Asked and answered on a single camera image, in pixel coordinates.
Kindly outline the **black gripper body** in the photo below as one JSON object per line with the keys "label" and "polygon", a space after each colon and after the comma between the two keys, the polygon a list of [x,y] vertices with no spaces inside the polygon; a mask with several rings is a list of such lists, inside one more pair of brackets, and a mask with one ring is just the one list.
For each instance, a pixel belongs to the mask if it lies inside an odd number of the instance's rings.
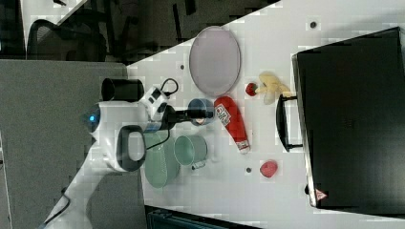
{"label": "black gripper body", "polygon": [[186,111],[176,111],[172,106],[167,105],[163,113],[160,128],[162,130],[171,130],[177,123],[186,120]]}

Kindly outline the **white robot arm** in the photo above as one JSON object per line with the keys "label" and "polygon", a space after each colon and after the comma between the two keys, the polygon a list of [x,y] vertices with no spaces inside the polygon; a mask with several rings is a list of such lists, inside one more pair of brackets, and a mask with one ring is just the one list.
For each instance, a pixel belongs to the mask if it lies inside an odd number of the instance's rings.
{"label": "white robot arm", "polygon": [[93,229],[87,206],[96,187],[111,173],[135,172],[141,167],[147,152],[146,134],[213,116],[203,108],[177,111],[165,102],[98,102],[85,117],[94,143],[38,229]]}

